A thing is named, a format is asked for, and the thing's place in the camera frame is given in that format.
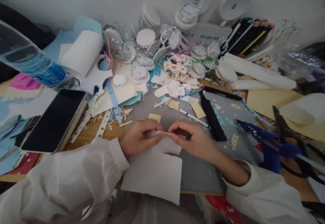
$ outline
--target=smartphone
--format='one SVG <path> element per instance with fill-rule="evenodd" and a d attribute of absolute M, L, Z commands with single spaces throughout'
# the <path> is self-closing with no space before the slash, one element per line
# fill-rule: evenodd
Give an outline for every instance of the smartphone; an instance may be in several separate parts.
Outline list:
<path fill-rule="evenodd" d="M 86 108 L 87 93 L 62 89 L 24 138 L 21 150 L 54 153 L 64 148 Z"/>

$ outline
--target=desk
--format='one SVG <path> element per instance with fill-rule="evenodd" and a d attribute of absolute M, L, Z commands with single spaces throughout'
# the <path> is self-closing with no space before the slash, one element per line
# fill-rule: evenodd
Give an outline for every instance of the desk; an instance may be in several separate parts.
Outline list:
<path fill-rule="evenodd" d="M 207 81 L 201 81 L 201 83 L 203 83 L 206 86 L 211 86 L 210 83 Z M 219 87 L 218 89 L 230 92 L 224 87 Z M 247 98 L 247 90 L 242 91 L 242 92 L 245 93 L 244 96 Z M 66 147 L 64 148 L 64 151 L 74 150 L 76 148 L 82 147 L 82 146 L 90 143 L 94 139 L 94 137 L 97 133 L 97 130 L 100 127 L 101 121 L 102 120 L 100 118 L 98 118 L 95 122 L 90 121 L 88 123 L 88 128 L 81 132 L 81 134 L 79 135 L 79 137 L 77 138 L 77 140 L 74 143 L 68 142 Z M 105 130 L 105 132 L 103 134 L 104 139 L 112 140 L 114 138 L 122 136 L 124 127 L 120 128 L 119 124 L 116 120 L 112 124 L 112 128 L 113 128 L 112 131 L 109 130 L 108 128 Z M 299 171 L 299 167 L 294 160 L 283 159 L 283 161 L 285 162 L 285 164 L 287 166 L 289 166 L 293 170 Z M 294 187 L 295 189 L 297 189 L 299 191 L 302 201 L 319 202 L 317 196 L 315 195 L 312 188 L 310 187 L 307 179 L 298 178 L 298 177 L 290 174 L 289 172 L 284 171 L 283 169 L 281 170 L 281 175 L 284 177 L 287 184 L 289 184 L 290 186 Z M 3 176 L 0 176 L 0 181 L 19 182 L 20 180 L 24 179 L 25 177 L 26 177 L 25 174 L 3 175 Z M 181 193 L 196 194 L 196 193 L 189 192 L 189 191 L 185 191 L 185 192 L 181 191 Z"/>

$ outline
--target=scissors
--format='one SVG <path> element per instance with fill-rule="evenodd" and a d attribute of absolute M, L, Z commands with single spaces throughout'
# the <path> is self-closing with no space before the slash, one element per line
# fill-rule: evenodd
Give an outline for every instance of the scissors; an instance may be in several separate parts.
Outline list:
<path fill-rule="evenodd" d="M 273 106 L 273 112 L 274 112 L 275 119 L 278 122 L 279 127 L 280 127 L 280 131 L 281 131 L 280 139 L 283 143 L 287 143 L 285 138 L 293 138 L 297 141 L 298 147 L 301 150 L 302 155 L 304 157 L 309 158 L 307 149 L 306 149 L 306 146 L 307 146 L 308 148 L 313 150 L 319 157 L 321 157 L 325 161 L 325 154 L 323 152 L 321 152 L 319 149 L 317 149 L 316 147 L 314 147 L 311 144 L 305 145 L 305 143 L 293 133 L 292 129 L 289 128 L 288 124 L 285 122 L 284 118 L 280 115 L 279 110 L 275 106 Z M 292 170 L 291 168 L 286 166 L 283 162 L 281 162 L 281 166 L 285 170 L 290 172 L 291 174 L 295 175 L 296 177 L 300 177 L 300 178 L 311 177 L 315 181 L 325 185 L 325 181 L 317 176 L 317 174 L 314 172 L 314 169 L 312 168 L 312 166 L 309 163 L 303 161 L 302 159 L 300 159 L 298 157 L 294 158 L 294 160 L 296 161 L 298 166 L 301 168 L 302 173 L 295 172 L 294 170 Z"/>

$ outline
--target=paper roll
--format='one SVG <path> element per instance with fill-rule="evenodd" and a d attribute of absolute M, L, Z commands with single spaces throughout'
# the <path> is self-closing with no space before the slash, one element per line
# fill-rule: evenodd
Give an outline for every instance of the paper roll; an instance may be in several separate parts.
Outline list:
<path fill-rule="evenodd" d="M 267 71 L 261 66 L 244 60 L 243 58 L 226 53 L 222 62 L 228 63 L 236 72 L 250 75 L 251 77 L 259 80 L 268 85 L 281 89 L 294 89 L 297 83 L 282 75 Z"/>
<path fill-rule="evenodd" d="M 262 83 L 258 80 L 237 80 L 235 82 L 229 82 L 229 89 L 232 90 L 258 90 L 258 89 L 276 89 L 275 87 Z"/>
<path fill-rule="evenodd" d="M 85 77 L 104 45 L 102 37 L 84 30 L 58 64 L 68 73 Z"/>
<path fill-rule="evenodd" d="M 297 124 L 325 124 L 325 94 L 306 95 L 280 108 L 282 116 Z"/>

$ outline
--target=plastic water bottle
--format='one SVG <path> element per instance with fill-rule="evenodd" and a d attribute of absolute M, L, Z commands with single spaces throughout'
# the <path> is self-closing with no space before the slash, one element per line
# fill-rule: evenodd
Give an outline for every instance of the plastic water bottle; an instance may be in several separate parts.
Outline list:
<path fill-rule="evenodd" d="M 0 20 L 0 61 L 54 90 L 79 84 L 32 41 Z"/>

